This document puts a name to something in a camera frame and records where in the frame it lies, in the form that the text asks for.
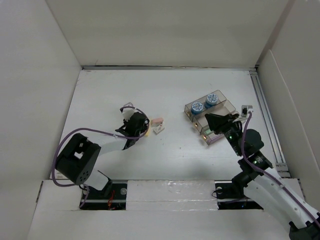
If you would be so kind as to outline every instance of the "pink eraser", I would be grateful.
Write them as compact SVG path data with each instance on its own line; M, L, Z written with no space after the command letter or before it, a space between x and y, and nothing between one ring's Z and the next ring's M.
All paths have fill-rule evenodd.
M159 117L159 118L155 118L155 119L152 119L151 121L151 126L152 127L157 127L159 126L160 124L162 124L164 122L164 119L162 117Z

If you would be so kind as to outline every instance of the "round container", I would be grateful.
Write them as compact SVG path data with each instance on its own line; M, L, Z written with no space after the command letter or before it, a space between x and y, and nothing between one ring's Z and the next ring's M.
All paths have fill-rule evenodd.
M195 101L191 105L191 113L194 115L201 113L203 109L204 109L204 105L199 101Z
M212 106L216 105L218 102L218 96L214 93L210 93L208 96L206 96L204 107L206 109L211 108Z

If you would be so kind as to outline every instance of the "white wall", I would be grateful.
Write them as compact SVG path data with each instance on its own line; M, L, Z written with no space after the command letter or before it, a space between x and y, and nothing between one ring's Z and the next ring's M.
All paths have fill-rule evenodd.
M254 67L288 0L46 0L81 65Z
M26 239L80 65L45 0L0 1L0 239Z
M296 0L258 69L286 162L320 209L320 1Z

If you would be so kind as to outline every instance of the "transparent box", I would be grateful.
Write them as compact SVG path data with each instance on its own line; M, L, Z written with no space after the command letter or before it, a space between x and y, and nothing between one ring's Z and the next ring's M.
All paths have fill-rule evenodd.
M232 113L233 115L234 114L239 114L239 112L235 111ZM218 134L216 135L213 131L210 130L209 128L209 125L205 126L202 128L202 131L201 131L201 135L204 139L204 141L206 142L206 144L210 145L210 144L213 144L215 143L217 140L221 139L224 137L223 134Z
M207 108L203 108L203 111L202 111L201 113L199 113L199 114L197 114L197 115L194 115L194 114L191 112L191 106L192 106L192 104L193 104L194 102L200 102L200 103L202 103L203 105L205 105L207 96L208 96L209 94L215 94L215 95L218 97L218 101L217 101L216 105L215 105L215 106L212 106L212 107L210 107L210 108L208 108L208 109L207 109ZM188 116L188 118L189 118L191 121L194 120L194 117L195 117L195 116L198 116L198 115L202 114L203 112L205 112L205 111L207 111L207 110L209 110L209 109L212 109L212 108L216 107L218 104L220 104L220 103L224 102L225 100L227 100L226 97L225 97L225 95L223 95L220 90L211 92L211 93L209 93L209 94L207 94L207 95L205 95L205 96L203 96L203 97L201 97L201 98L199 98L199 99L197 99L197 100L195 100L195 101L192 101L192 102L190 102L189 104L187 104L187 105L184 106L184 112L185 112L185 114Z
M194 115L193 116L193 124L195 128L199 131L199 133L203 133L206 130L208 130L208 122L205 117L206 114L217 114L221 116L228 115L230 113L233 113L236 110L236 108L231 104L229 100L225 100L223 102L218 103L215 106L212 106L205 111Z

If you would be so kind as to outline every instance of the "purple cable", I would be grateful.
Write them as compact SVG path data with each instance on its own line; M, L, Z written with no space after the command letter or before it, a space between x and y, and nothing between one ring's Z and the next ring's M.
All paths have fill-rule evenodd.
M123 106L120 108L120 111L122 112L123 109L135 109L137 110L138 112L140 112L141 114L147 116L143 111L141 111L140 109L138 108L135 108L134 106ZM100 130L96 130L96 129L92 129L92 128L86 128L86 127L80 127L80 128L77 128L73 131L71 131L70 133L68 133L63 139L62 141L60 142L60 144L58 145L58 147L56 148L55 150L55 153L54 153L54 156L53 156L53 161L52 161L52 166L51 166L51 176L52 176L52 181L54 182L55 185L57 185L58 187L71 187L71 186L75 186L75 184L60 184L57 182L57 179L56 179L56 176L55 176L55 168L56 168L56 162L57 162L57 158L58 158L58 155L59 155L59 152L60 152L60 149L62 148L63 144L65 143L65 141L67 141L67 139L73 135L74 133L76 132L79 132L79 131L89 131L89 132L94 132L94 133L100 133L100 134L105 134L105 135L108 135L108 136L112 136L112 137L118 137L118 138L121 138L121 139L128 139L128 140L138 140L140 138L142 138L144 135L146 135L146 133L148 132L148 129L140 136L123 136L123 135L118 135L118 134L113 134L113 133L110 133L110 132L106 132L106 131L100 131Z
M250 167L252 167L255 171L259 172L259 173L263 173L266 176L268 176L271 180L275 181L279 186L283 185L276 177L272 176L270 173L268 173L267 171L264 171L263 169L257 167L256 165L254 165L253 163L251 163L246 154L245 154L245 139L246 139L246 134L247 134L247 128L249 125L249 121L252 117L252 112L249 112L249 118L246 121L245 125L244 125L244 129L243 129L243 135L242 135L242 140L241 140L241 152L242 152L242 156L243 159L246 161L247 164L249 164ZM309 210L301 203L299 202L299 200L289 191L289 189L286 188L286 186L284 186L282 188L292 199L293 201L295 201L296 204L298 204L304 211L306 214L309 215L309 217L314 221L314 223L318 226L318 228L320 229L320 223L318 222L318 220L312 215L311 212L309 212Z
M82 207L85 205L85 203L86 203L86 201L87 201L87 199L88 199L88 196L89 196L89 190L90 190L90 188L89 188L88 185L85 185L85 184L84 184L84 186L85 186L85 188L86 188L86 194L85 194L85 197L84 197L84 199L83 199L83 202L80 204L79 208L82 208Z

